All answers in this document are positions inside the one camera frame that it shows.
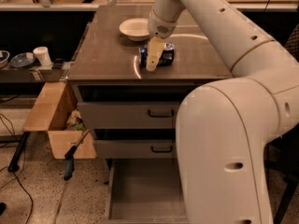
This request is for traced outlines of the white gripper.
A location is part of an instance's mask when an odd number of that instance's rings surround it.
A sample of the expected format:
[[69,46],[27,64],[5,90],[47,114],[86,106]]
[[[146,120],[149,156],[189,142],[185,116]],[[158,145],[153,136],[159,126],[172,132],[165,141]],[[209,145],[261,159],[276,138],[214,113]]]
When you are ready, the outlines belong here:
[[176,22],[164,21],[159,18],[154,10],[149,14],[148,27],[149,37],[151,38],[148,43],[148,56],[146,69],[148,71],[154,71],[158,65],[161,55],[164,50],[164,39],[167,39],[173,34],[177,26]]

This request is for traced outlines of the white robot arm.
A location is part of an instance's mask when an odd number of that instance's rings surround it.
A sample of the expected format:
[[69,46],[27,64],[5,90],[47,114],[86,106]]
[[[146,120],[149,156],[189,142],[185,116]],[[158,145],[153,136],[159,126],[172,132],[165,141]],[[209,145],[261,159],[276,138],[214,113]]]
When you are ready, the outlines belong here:
[[265,146],[299,121],[299,63],[225,0],[156,0],[149,32],[162,38],[189,11],[231,78],[188,94],[176,121],[190,224],[273,224]]

